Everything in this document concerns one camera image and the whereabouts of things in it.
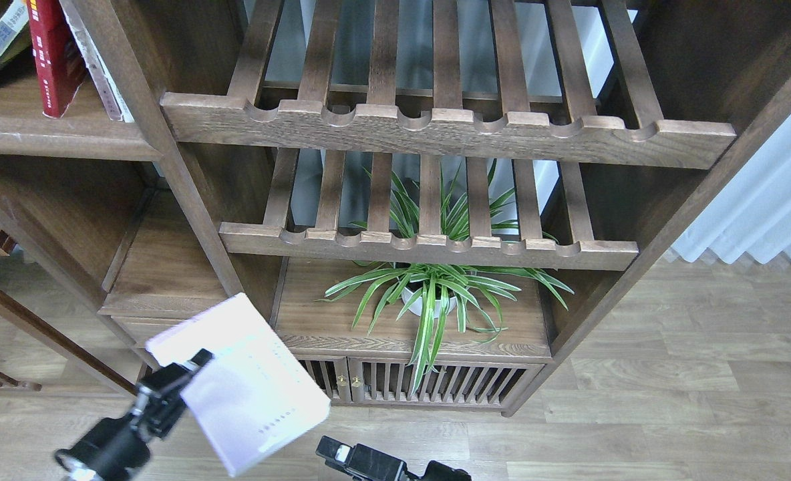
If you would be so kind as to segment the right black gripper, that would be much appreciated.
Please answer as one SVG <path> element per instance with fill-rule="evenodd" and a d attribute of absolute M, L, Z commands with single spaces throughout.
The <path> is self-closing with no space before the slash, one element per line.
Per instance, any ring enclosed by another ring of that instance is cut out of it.
<path fill-rule="evenodd" d="M 428 462 L 422 475 L 408 472 L 407 463 L 364 444 L 353 447 L 322 436 L 315 451 L 325 465 L 349 475 L 353 480 L 461 480 L 471 481 L 467 471 L 441 462 Z"/>

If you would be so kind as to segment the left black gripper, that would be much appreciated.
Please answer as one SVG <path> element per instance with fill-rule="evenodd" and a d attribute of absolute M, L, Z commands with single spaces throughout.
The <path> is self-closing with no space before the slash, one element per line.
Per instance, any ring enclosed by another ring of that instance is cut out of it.
<path fill-rule="evenodd" d="M 137 400 L 120 418 L 102 418 L 68 450 L 56 450 L 54 460 L 68 480 L 130 480 L 150 460 L 148 442 L 164 439 L 185 411 L 180 396 L 213 354 L 202 348 L 184 363 L 170 363 L 137 384 Z"/>

